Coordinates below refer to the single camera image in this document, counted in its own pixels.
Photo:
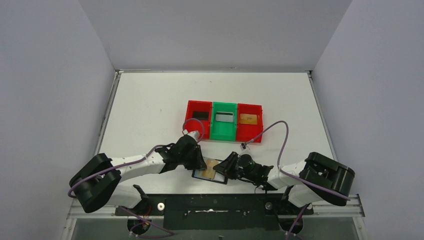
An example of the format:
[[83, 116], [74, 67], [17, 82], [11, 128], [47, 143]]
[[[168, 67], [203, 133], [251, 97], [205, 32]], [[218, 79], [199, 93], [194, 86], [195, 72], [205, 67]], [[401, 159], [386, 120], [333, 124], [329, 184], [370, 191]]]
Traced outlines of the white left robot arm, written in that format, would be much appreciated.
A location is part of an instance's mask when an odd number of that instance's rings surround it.
[[122, 206], [143, 213], [148, 207], [148, 196], [139, 185], [124, 185], [127, 180], [149, 174], [163, 174], [178, 166], [204, 170], [198, 131], [184, 134], [175, 143], [155, 145], [148, 153], [131, 157], [110, 158], [105, 153], [95, 155], [69, 181], [68, 196], [76, 198], [85, 213], [93, 213], [103, 206]]

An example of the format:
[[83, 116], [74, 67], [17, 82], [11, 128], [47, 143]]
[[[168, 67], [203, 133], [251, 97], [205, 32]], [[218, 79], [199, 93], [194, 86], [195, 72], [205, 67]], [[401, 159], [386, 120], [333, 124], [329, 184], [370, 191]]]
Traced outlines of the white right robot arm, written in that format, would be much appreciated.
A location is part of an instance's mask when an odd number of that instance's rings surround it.
[[345, 206], [350, 200], [355, 178], [351, 168], [318, 152], [311, 152], [305, 160], [284, 166], [259, 164], [248, 150], [232, 152], [213, 169], [228, 179], [246, 180], [264, 191], [284, 188], [281, 207], [289, 214], [319, 201]]

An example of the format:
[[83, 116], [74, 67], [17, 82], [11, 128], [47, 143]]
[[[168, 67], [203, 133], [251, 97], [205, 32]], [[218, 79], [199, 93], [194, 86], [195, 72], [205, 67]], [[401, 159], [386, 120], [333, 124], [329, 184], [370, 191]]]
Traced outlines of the black leather card holder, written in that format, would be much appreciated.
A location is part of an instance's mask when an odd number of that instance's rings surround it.
[[203, 159], [206, 163], [206, 169], [193, 170], [191, 176], [195, 179], [226, 185], [228, 183], [228, 178], [213, 169], [213, 167], [220, 164], [222, 160], [209, 157], [204, 157]]

